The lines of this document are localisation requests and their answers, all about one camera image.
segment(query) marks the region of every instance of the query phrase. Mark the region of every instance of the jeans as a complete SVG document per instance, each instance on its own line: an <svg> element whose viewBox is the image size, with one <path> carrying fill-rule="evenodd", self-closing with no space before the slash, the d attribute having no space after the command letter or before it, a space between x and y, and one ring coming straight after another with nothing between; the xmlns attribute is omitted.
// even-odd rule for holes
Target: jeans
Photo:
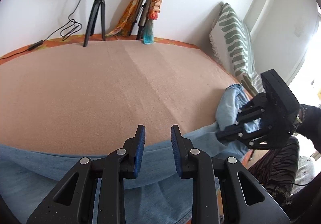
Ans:
<svg viewBox="0 0 321 224"><path fill-rule="evenodd" d="M217 140L215 132L232 125L238 110L247 102L242 86L231 85L217 108L216 122L183 136L211 157L234 156L242 160L248 148L239 141L223 144ZM259 122L250 122L246 128L249 132L257 130ZM0 194L18 220L26 223L42 199L83 156L105 157L48 154L0 145ZM170 140L145 147L138 178L124 179L127 223L186 223L191 218L192 198L193 180L178 177Z"/></svg>

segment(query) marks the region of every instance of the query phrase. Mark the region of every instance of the beige blanket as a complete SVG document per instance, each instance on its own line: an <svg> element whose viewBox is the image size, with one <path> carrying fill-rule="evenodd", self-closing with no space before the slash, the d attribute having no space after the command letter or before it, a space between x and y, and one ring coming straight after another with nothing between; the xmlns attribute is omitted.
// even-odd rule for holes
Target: beige blanket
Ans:
<svg viewBox="0 0 321 224"><path fill-rule="evenodd" d="M0 143L61 154L108 154L146 127L146 145L215 121L235 83L201 50L140 41L36 51L0 66Z"/></svg>

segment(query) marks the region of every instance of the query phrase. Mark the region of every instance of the black tripod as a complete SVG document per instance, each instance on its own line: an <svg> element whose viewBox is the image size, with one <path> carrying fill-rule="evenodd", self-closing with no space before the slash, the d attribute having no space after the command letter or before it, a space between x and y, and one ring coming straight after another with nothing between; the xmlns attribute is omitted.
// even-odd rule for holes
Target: black tripod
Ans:
<svg viewBox="0 0 321 224"><path fill-rule="evenodd" d="M94 34L99 7L101 8L102 40L104 40L104 41L106 40L106 36L105 36L105 0L95 0L94 4L92 6L91 12L90 12L89 20L88 20L85 40L83 42L84 47L86 47L88 44L89 35L92 36Z"/></svg>

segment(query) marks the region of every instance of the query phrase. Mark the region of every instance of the striped pillow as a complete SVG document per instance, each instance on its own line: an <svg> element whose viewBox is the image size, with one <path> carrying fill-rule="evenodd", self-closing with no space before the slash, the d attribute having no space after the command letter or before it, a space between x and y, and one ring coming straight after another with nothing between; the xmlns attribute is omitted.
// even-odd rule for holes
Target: striped pillow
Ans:
<svg viewBox="0 0 321 224"><path fill-rule="evenodd" d="M264 92L254 68L254 55L248 28L231 6L225 3L210 34L214 59L234 75L252 96Z"/></svg>

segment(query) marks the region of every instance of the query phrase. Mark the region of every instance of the person's arm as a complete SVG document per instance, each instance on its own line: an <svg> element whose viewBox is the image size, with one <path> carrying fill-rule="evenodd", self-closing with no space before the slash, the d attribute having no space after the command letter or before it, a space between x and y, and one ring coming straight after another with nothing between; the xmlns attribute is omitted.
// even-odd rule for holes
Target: person's arm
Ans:
<svg viewBox="0 0 321 224"><path fill-rule="evenodd" d="M296 132L310 139L314 148L321 153L321 109L300 104L299 118L302 123L297 127Z"/></svg>

